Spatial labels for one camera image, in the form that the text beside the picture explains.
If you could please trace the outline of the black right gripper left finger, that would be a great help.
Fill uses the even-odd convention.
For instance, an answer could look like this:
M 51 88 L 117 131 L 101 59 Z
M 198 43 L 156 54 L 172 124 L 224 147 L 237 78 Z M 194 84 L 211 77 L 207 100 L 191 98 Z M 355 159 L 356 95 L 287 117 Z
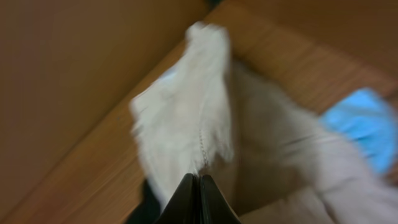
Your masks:
M 185 174 L 155 224 L 194 224 L 197 222 L 197 178 Z

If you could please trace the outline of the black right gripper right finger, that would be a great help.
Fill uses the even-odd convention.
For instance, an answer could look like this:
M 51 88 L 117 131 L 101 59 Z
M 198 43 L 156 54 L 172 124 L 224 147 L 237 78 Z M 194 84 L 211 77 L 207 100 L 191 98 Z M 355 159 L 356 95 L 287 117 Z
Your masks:
M 202 224 L 241 224 L 210 175 L 200 177 Z

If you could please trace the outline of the beige khaki shorts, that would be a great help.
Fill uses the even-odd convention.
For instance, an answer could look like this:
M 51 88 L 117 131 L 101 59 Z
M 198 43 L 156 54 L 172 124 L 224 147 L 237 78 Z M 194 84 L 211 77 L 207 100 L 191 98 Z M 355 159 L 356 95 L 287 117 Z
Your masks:
M 397 189 L 358 148 L 231 58 L 228 32 L 197 22 L 182 58 L 130 102 L 160 214 L 185 174 L 210 175 L 241 223 L 396 223 Z

